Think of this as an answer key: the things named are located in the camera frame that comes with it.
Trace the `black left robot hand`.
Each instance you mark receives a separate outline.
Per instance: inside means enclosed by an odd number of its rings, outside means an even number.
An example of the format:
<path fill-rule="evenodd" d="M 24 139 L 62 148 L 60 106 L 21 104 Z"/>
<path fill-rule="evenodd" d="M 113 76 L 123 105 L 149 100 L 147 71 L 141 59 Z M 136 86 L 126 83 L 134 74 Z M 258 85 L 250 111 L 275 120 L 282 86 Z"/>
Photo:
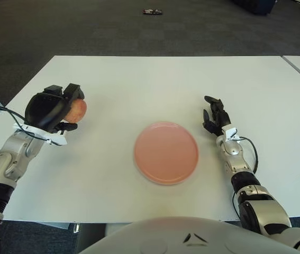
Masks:
<path fill-rule="evenodd" d="M 77 129 L 87 104 L 79 85 L 69 84 L 65 89 L 52 85 L 35 94 L 25 109 L 24 123 L 14 128 L 55 146 L 67 144 L 65 134 Z"/>

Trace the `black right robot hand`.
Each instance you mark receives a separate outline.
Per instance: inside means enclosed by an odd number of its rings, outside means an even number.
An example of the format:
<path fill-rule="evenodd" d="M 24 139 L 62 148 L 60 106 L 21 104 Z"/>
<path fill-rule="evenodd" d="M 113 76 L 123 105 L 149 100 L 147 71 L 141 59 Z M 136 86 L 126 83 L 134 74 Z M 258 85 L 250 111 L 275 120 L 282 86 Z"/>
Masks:
<path fill-rule="evenodd" d="M 213 120 L 210 119 L 207 110 L 203 110 L 203 128 L 217 137 L 222 137 L 225 142 L 240 141 L 237 135 L 238 129 L 232 125 L 222 101 L 210 96 L 204 96 L 204 99 L 210 104 Z"/>

